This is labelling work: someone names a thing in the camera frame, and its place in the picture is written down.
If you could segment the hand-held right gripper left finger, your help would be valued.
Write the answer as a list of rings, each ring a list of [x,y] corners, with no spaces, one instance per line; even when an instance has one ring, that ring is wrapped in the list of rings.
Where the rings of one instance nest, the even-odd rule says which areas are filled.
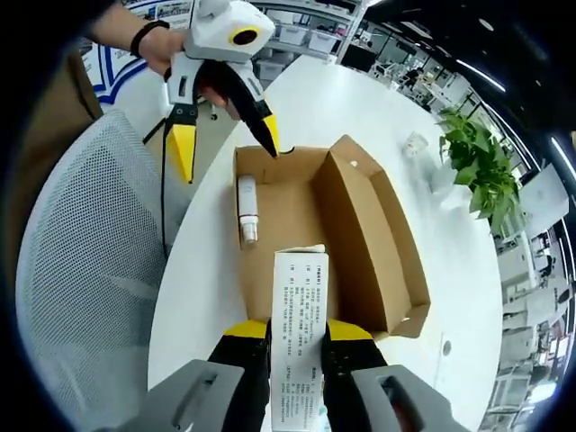
[[[269,401],[269,325],[227,329],[206,360],[194,359],[152,388],[147,431],[258,431]]]

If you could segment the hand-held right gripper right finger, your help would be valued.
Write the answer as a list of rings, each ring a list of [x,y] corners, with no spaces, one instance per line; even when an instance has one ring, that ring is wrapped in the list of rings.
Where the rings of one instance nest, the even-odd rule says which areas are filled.
[[[462,431],[449,400],[408,368],[389,365],[372,335],[327,322],[323,400],[333,431]]]

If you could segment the person's left hand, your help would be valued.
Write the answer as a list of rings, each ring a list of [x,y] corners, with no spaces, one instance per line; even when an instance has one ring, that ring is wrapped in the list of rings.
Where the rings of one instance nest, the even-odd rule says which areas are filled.
[[[148,62],[148,66],[161,77],[171,67],[171,58],[183,49],[185,34],[163,27],[153,29],[139,45],[139,54]],[[223,109],[234,121],[239,121],[236,108],[225,94],[212,87],[212,78],[205,72],[199,76],[199,93],[214,106]]]

